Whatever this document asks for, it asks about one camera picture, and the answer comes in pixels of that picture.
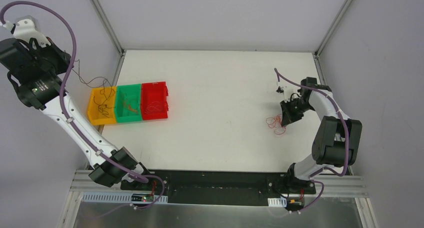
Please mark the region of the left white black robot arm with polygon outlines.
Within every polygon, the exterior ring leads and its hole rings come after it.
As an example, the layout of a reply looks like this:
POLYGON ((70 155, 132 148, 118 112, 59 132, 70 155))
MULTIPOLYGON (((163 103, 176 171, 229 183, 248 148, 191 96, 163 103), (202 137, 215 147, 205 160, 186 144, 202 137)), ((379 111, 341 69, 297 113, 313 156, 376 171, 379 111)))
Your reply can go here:
POLYGON ((107 141, 85 118, 70 94, 61 88, 59 74, 73 64, 71 55, 54 43, 41 47, 31 38, 8 38, 0 42, 0 62, 8 69, 7 78, 18 99, 54 120, 77 143, 86 156, 95 183, 111 187, 123 180, 140 190, 152 186, 153 177, 124 147, 107 141))

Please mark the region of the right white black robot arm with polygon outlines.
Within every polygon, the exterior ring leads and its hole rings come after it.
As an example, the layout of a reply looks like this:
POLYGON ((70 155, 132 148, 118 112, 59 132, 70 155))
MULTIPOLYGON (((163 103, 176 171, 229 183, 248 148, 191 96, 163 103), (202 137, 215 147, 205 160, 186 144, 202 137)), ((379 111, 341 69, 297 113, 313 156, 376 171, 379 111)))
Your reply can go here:
POLYGON ((307 111, 316 112, 320 125, 310 155, 291 164, 282 177, 283 187, 290 193, 313 187, 311 178, 325 170, 335 174, 335 168, 342 168, 338 175, 345 175, 357 160, 363 129, 361 121, 350 118, 337 105, 331 88, 318 84, 316 78, 303 79, 297 96, 280 102, 281 125, 301 120, 307 111))

